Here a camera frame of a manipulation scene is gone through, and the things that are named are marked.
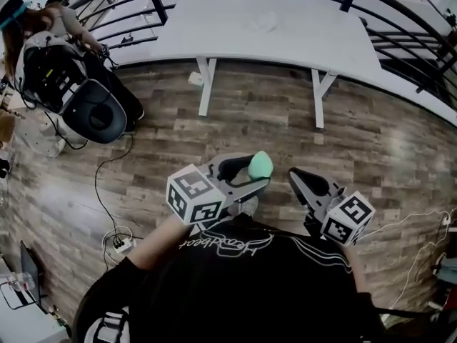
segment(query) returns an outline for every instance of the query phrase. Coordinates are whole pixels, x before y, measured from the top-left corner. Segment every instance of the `person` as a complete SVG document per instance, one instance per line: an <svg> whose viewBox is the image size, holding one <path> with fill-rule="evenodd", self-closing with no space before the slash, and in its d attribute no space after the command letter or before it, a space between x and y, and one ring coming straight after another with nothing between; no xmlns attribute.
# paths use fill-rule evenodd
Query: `person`
<svg viewBox="0 0 457 343"><path fill-rule="evenodd" d="M9 164L9 161L0 158L0 178L5 179L10 170L11 165Z"/></svg>
<svg viewBox="0 0 457 343"><path fill-rule="evenodd" d="M107 342L394 342L355 247L255 222L257 203L192 236L178 217L162 222L86 293L73 342L104 341L94 336L113 314L129 331Z"/></svg>
<svg viewBox="0 0 457 343"><path fill-rule="evenodd" d="M104 47L79 23L73 9L53 3L34 11L28 9L23 0L8 0L0 10L0 29L5 46L6 75L10 81L14 81L19 54L28 38L40 31L49 31L62 38L76 37L89 47L83 57L87 76L109 89L124 108L126 132L133 131L136 121L143 118L144 110L139 100L101 63L97 54L102 53Z"/></svg>

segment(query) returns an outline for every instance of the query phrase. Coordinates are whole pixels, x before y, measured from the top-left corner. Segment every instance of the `wooden floor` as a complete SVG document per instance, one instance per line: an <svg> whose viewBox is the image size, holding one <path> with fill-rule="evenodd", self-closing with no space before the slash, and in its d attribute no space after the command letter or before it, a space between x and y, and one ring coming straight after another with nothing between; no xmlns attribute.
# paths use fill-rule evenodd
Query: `wooden floor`
<svg viewBox="0 0 457 343"><path fill-rule="evenodd" d="M118 71L146 117L131 153L100 172L99 188L116 221L136 235L147 235L170 213L164 199L168 175L231 151L268 152L275 171L257 219L295 232L303 232L303 212L286 178L292 166L317 167L369 197L377 209L369 230L410 213L457 205L456 129L426 111L336 80L323 103L325 130L317 132L310 72L219 62L209 115L200 118L201 92L187 82L196 69L155 64ZM69 321L105 270L101 238L112 225L97 202L94 174L103 160L126 151L129 141L65 149L56 159L16 149L9 204L1 211L11 237L1 240L1 249L13 264L22 239L37 253L51 300ZM435 239L439 219L411 217L360 242L376 305L388 307L400 294L417 251ZM424 308L435 284L429 265L419 282L413 271L398 308Z"/></svg>

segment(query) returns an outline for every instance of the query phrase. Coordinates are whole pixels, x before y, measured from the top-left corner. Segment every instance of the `backpack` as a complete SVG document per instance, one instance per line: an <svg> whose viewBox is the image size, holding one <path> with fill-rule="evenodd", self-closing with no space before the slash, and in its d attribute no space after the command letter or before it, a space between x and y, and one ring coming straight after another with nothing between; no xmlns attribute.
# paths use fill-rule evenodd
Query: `backpack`
<svg viewBox="0 0 457 343"><path fill-rule="evenodd" d="M61 114L65 103L87 79L84 52L48 31L27 39L14 76L22 99Z"/></svg>

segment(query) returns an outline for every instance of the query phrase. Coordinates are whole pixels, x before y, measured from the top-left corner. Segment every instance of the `black cable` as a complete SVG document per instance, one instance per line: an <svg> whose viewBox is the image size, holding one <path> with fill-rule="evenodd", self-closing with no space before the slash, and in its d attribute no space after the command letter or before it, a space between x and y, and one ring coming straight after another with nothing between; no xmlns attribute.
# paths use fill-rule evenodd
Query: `black cable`
<svg viewBox="0 0 457 343"><path fill-rule="evenodd" d="M30 99L27 95L25 95L25 94L23 93L23 91L21 90L21 85L22 85L22 78L19 79L19 90L18 90L17 87L16 87L16 76L15 76L15 77L14 77L14 80L13 80L14 90L16 90L16 91L21 95L21 99L22 99L24 105L25 105L28 109L30 109L30 110L32 110L32 111L35 110L35 108L36 108L36 101ZM26 100L24 99L24 97L26 97L26 98L27 98L28 100L30 100L32 103L35 103L35 106L29 106L29 105L27 104Z"/></svg>
<svg viewBox="0 0 457 343"><path fill-rule="evenodd" d="M8 282L4 282L4 283L0 284L0 292L1 292L3 298L4 298L5 302L6 302L6 305L8 305L8 307L9 307L11 310L18 310L18 309L21 309L21 308L23 308L23 307L26 307L26 306L29 306L29 305L34 305L34 304L36 304L35 299L33 299L32 302L27 302L27 303L25 303L25 304L23 304L23 305L19 305L19 306L17 306L17 307L11 307L11 305L9 304L9 302L8 302L8 300L6 299L6 296L5 296L5 294L3 293L3 290L2 290L2 287L3 287L4 285L7 285L7 284L9 284L9 283L8 283Z"/></svg>
<svg viewBox="0 0 457 343"><path fill-rule="evenodd" d="M113 159L108 159L108 160L105 160L103 162L100 163L100 165L97 167L97 170L95 171L95 177L94 177L94 186L95 186L95 193L97 195L97 198L99 199L99 202L101 204L101 206L105 209L106 213L108 214L109 218L112 220L113 222L113 226L114 226L114 241L117 243L117 244L120 244L121 243L121 240L119 239L118 237L118 233L116 231L116 228L117 228L117 225L116 225L116 222L114 221L114 218L112 217L112 215L109 213L108 209L105 207L105 205L103 204L103 202L101 201L100 199L100 195L99 195L99 191L97 189L97 174L99 173L99 170L101 169L101 167L107 163L110 163L110 162L113 162L113 161L116 161L116 160L120 160L122 158L124 158L125 156L129 155L132 147L134 146L134 137L132 135L129 135L131 137L131 143L130 143L130 147L129 149L124 153L122 154L121 156L118 156L118 157L115 157Z"/></svg>
<svg viewBox="0 0 457 343"><path fill-rule="evenodd" d="M121 232L119 232L118 235L121 235L121 236L123 236L123 237L131 237L131 238L133 238L133 239L140 239L140 240L143 240L143 239L144 239L144 238L142 238L142 237L136 237L136 236L133 235L133 234L130 235L130 234L124 234L124 233L121 233ZM107 242L109 239L114 238L114 237L115 237L115 235L110 235L109 237L106 237L106 238L105 238L105 241L104 241L103 261L105 262L105 266L106 266L106 271L105 271L105 273L107 273L107 271L108 271L108 269L109 269L108 263L106 262L106 255L107 255L107 254L109 255L109 253L108 253L107 250L106 250L106 242Z"/></svg>
<svg viewBox="0 0 457 343"><path fill-rule="evenodd" d="M73 89L71 88L71 86L69 86L69 85L65 82L65 79L62 79L61 76L59 76L59 79L62 80L62 84L63 84L64 86L66 86L66 88L67 88L73 95L76 94L76 92L73 91Z"/></svg>
<svg viewBox="0 0 457 343"><path fill-rule="evenodd" d="M81 49L83 49L85 51L90 51L97 56L101 56L101 57L104 57L105 59L108 59L111 62L111 65L113 67L119 66L116 62L114 62L111 59L110 56L103 54L102 52L97 52L97 51L94 51L93 49L90 49L87 45L85 45L85 43L82 41L82 39L80 37L75 37L75 38L76 38L76 43L79 43L79 46L81 47ZM109 78L108 73L106 72L108 69L103 65L103 63L100 63L100 65L103 67L103 70L105 71L106 83L109 85L109 88L107 88L108 94L106 95L106 98L103 101L95 102L95 101L89 101L87 99L84 100L86 103L95 104L97 106L102 105L103 103L108 101L109 97L111 96L112 90L113 90L113 87L111 85L111 80Z"/></svg>
<svg viewBox="0 0 457 343"><path fill-rule="evenodd" d="M46 112L44 112L45 115L47 115L47 117L49 118L49 121L51 121L52 125L54 126L54 129L56 130L56 133L66 142L67 145L69 145L73 150L81 150L83 147L85 147L87 145L87 143L89 142L88 140L86 140L86 142L84 142L84 144L80 147L73 147L72 144L69 143L69 140L67 140L60 132L59 130L57 129L57 126L55 125L54 121L52 120L52 118L49 116L49 114L47 114Z"/></svg>
<svg viewBox="0 0 457 343"><path fill-rule="evenodd" d="M414 276L414 282L418 282L419 272L422 270L423 266L430 260L430 258L433 256L433 253L435 252L436 243L438 241L438 237L439 237L439 234L440 234L440 231L441 231L442 224L443 224L442 221L440 221L440 223L438 225L438 231L436 232L436 235L435 235L435 241L433 242L433 248L430 251L430 254L428 255L427 259L425 259L422 262L422 264L420 265L420 267L417 269L416 275Z"/></svg>

